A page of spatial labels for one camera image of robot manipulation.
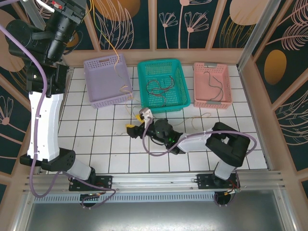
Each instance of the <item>pink basket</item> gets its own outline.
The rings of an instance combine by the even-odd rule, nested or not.
[[[211,80],[212,86],[209,85],[209,72],[211,77],[219,80],[223,87],[223,97],[215,101],[213,98],[221,91],[219,88],[221,84],[217,81]],[[204,63],[194,63],[193,66],[194,79],[194,106],[206,107],[216,109],[227,109],[232,104],[232,94],[230,86],[230,77],[228,66],[225,64],[217,64],[216,67],[206,67]]]

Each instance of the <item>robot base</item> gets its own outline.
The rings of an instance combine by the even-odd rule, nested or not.
[[[237,184],[236,174],[231,173],[228,180],[219,180],[215,178],[214,173],[198,174],[197,179],[194,180],[198,184],[198,189],[232,189],[233,185],[229,181],[231,180],[235,185]]]
[[[93,185],[96,185],[98,187],[102,187],[102,188],[108,188],[110,189],[112,187],[112,176],[95,176],[94,179],[91,180]],[[103,190],[99,190],[99,189],[95,189],[92,187],[89,187],[77,180],[74,179],[70,179],[70,183],[69,183],[69,191],[71,192],[89,192],[89,191],[103,191]]]

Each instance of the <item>white tile floor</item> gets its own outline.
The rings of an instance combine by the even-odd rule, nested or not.
[[[128,72],[136,100],[127,104],[129,107],[136,106],[133,108],[136,114],[140,110],[137,68],[129,67]],[[207,130],[220,121],[257,138],[236,66],[229,66],[234,103],[227,110],[195,108],[193,106],[193,67],[183,66],[183,72],[192,104],[179,112],[155,114],[156,118],[168,118],[174,130],[186,133]],[[185,118],[201,116],[204,113],[210,113],[211,116],[184,121]],[[161,157],[149,156],[143,149],[141,139],[131,139],[127,135],[126,124],[139,125],[140,123],[127,112],[125,103],[94,109],[89,102],[83,69],[75,69],[61,117],[58,134],[59,146],[73,149],[77,158],[94,167],[97,173],[207,171],[214,170],[219,161],[219,158],[211,151],[168,154]],[[146,144],[150,152],[165,151],[164,147],[154,144],[148,138]],[[256,150],[247,156],[243,166],[239,169],[267,168],[261,146],[258,143]]]

